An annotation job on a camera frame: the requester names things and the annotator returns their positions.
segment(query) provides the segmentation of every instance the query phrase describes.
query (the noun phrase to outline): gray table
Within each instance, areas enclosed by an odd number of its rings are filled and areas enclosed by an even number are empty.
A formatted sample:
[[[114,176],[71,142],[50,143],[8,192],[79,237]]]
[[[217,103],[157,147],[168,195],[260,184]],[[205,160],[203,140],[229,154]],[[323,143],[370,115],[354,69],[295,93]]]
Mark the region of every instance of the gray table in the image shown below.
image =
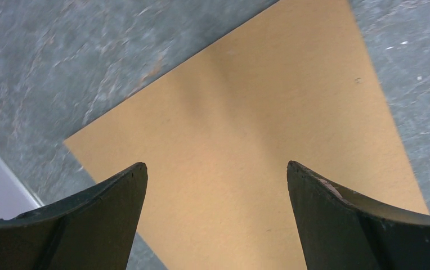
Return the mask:
[[[0,156],[45,204],[89,187],[62,141],[274,2],[0,0]],[[351,5],[430,209],[430,1]]]

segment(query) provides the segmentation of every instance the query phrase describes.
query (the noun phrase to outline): tan rectangular panel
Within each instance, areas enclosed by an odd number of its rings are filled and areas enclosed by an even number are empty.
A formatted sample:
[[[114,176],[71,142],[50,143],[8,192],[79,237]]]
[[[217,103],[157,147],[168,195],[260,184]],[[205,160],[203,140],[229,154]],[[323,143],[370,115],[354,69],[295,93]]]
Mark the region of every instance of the tan rectangular panel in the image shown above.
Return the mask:
[[[306,268],[289,160],[427,213],[345,0],[281,0],[66,144],[96,182],[147,163],[138,231],[169,269]]]

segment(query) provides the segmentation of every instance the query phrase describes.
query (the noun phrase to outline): marble countertop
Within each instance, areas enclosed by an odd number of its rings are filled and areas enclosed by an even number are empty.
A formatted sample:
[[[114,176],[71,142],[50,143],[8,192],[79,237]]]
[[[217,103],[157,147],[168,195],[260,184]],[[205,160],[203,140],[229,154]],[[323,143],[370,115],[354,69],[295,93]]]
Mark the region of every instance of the marble countertop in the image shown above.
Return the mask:
[[[93,182],[63,140],[274,0],[0,0],[0,156],[49,204]],[[430,1],[351,6],[430,210]],[[128,269],[163,269],[136,237]]]

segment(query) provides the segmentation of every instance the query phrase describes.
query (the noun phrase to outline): brown board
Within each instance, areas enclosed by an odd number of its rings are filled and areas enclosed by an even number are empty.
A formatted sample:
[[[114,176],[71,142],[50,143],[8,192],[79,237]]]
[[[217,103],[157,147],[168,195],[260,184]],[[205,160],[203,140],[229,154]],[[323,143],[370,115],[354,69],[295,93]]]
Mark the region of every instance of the brown board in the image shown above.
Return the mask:
[[[138,231],[169,269],[306,268],[289,160],[427,213],[345,0],[281,0],[66,145],[96,182],[147,164]]]

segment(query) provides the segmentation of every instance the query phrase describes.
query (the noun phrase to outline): cardboard sheet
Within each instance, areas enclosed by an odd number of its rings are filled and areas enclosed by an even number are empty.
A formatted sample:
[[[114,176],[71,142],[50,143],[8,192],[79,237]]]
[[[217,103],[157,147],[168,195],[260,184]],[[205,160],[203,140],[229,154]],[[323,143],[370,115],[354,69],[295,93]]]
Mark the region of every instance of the cardboard sheet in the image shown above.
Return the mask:
[[[147,164],[138,231],[169,269],[306,268],[289,160],[427,213],[345,0],[281,0],[66,145],[96,182]]]

